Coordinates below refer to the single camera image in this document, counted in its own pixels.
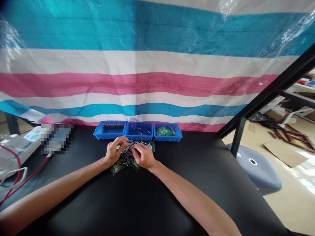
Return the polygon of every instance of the black metal frame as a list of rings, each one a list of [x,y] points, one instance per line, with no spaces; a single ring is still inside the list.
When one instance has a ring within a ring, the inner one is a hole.
[[[289,99],[294,99],[305,106],[315,109],[315,103],[313,100],[286,91],[286,89],[291,87],[314,67],[315,43],[295,62],[293,62],[284,72],[282,72],[270,85],[268,85],[268,87],[265,88],[256,98],[254,98],[246,107],[244,107],[235,117],[233,117],[232,120],[230,120],[217,132],[220,138],[224,138],[236,129],[232,144],[233,155],[235,157],[235,150],[237,153],[243,133],[243,128],[241,127],[242,122],[240,121],[247,120],[279,95]]]
[[[17,122],[18,117],[15,116],[15,115],[6,113],[6,112],[5,112],[5,115],[6,115],[6,120],[7,120],[7,124],[8,124],[8,128],[9,128],[10,134],[21,135],[19,124]],[[29,121],[29,120],[27,120],[25,118],[20,117],[20,119],[25,121],[26,123],[28,123],[30,126],[33,126],[33,127],[40,126],[39,124],[34,124],[34,123],[32,123],[31,121]]]

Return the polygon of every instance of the blue storage tray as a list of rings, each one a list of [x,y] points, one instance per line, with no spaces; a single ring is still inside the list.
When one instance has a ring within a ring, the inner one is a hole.
[[[102,127],[103,124],[114,124],[114,125],[123,124],[124,128],[103,129]],[[126,121],[101,121],[96,127],[93,135],[97,139],[115,139],[117,137],[124,136],[126,126],[127,126]]]
[[[153,139],[153,124],[149,122],[128,122],[125,130],[125,136],[129,140],[151,141]]]
[[[175,130],[176,136],[161,136],[157,135],[157,131],[160,127],[165,127],[171,130]],[[183,135],[181,134],[180,127],[178,124],[170,124],[170,123],[155,123],[154,124],[154,141],[163,141],[163,142],[179,142]]]

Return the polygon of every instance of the tiled floor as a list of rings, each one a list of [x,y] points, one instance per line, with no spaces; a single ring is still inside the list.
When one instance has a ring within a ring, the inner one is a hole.
[[[248,130],[248,125],[254,125],[255,133]],[[309,136],[315,143],[315,125],[298,118],[292,127]],[[267,133],[269,129],[257,123],[247,121],[245,124],[241,145],[263,154],[276,169],[282,182],[279,192],[264,196],[286,228],[293,232],[315,235],[315,169],[307,171],[302,166],[290,168],[271,154],[264,143],[274,139]],[[225,144],[232,143],[234,132],[223,139]]]

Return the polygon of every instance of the black table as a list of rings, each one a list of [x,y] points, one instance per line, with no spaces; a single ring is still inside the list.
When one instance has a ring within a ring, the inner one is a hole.
[[[1,206],[105,156],[109,141],[95,127],[76,126],[73,143]],[[291,235],[215,133],[183,132],[179,143],[156,142],[154,156],[197,186],[234,220],[243,236]],[[40,148],[24,163],[29,174],[44,161]],[[131,167],[106,170],[20,234],[207,235],[153,174]]]

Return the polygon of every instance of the blue stool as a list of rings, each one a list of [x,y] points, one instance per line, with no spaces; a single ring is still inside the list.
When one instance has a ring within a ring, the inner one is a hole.
[[[231,150],[232,144],[226,146]],[[276,170],[262,154],[240,145],[236,160],[262,195],[281,190],[282,184]]]

